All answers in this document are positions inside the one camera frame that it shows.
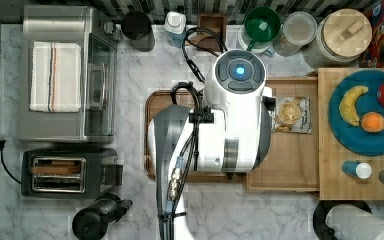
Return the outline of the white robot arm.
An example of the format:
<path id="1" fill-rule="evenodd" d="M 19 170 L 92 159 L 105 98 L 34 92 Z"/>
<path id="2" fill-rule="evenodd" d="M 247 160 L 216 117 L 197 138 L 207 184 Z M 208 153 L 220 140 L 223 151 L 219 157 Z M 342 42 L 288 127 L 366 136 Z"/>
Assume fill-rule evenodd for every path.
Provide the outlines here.
<path id="1" fill-rule="evenodd" d="M 161 240 L 193 240 L 182 196 L 190 171 L 250 172 L 268 154 L 271 141 L 275 99 L 255 54 L 227 51 L 212 65 L 203 89 L 179 82 L 170 97 L 180 89 L 191 94 L 194 105 L 172 102 L 147 131 Z"/>

